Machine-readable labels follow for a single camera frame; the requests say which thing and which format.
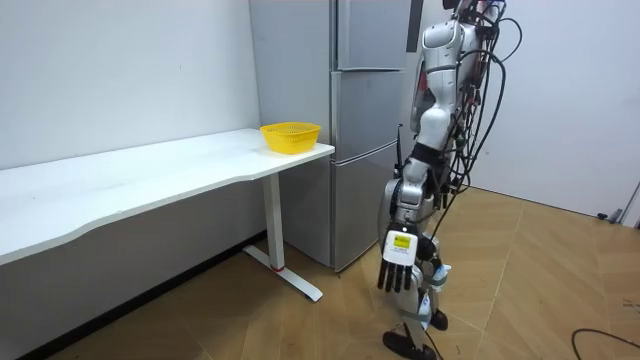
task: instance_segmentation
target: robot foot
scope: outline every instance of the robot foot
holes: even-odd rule
[[[418,350],[408,336],[387,331],[382,335],[384,345],[395,354],[409,360],[437,360],[436,353],[428,346]]]
[[[436,312],[431,315],[429,325],[440,331],[445,331],[449,328],[449,319],[447,319],[447,315],[440,311],[440,309],[437,309]]]

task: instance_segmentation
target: desk foot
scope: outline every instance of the desk foot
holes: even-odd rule
[[[317,287],[311,285],[307,280],[301,278],[293,271],[283,268],[281,271],[274,271],[271,269],[271,265],[269,264],[269,256],[257,247],[253,245],[249,245],[243,249],[244,252],[251,255],[254,259],[260,261],[264,266],[268,267],[274,273],[280,275],[281,278],[288,281],[291,285],[298,288],[298,290],[302,291],[307,297],[311,300],[318,301],[322,297],[322,291],[320,291]]]

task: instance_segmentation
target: desk leg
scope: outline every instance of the desk leg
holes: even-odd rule
[[[280,185],[278,174],[263,178],[264,207],[267,215],[267,235],[269,241],[269,256],[253,245],[244,248],[244,251],[270,267],[276,274],[288,281],[291,285],[302,291],[313,301],[322,297],[322,292],[308,281],[298,276],[284,266],[284,241],[282,239],[282,215],[280,213]]]

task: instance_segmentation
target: yellow basket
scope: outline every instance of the yellow basket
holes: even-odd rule
[[[298,154],[311,150],[318,140],[320,126],[311,123],[287,122],[260,128],[267,145],[282,154]]]

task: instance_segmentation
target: yellow label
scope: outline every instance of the yellow label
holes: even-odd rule
[[[393,239],[393,245],[401,247],[403,249],[408,249],[410,243],[411,238],[404,235],[396,235],[396,237]]]

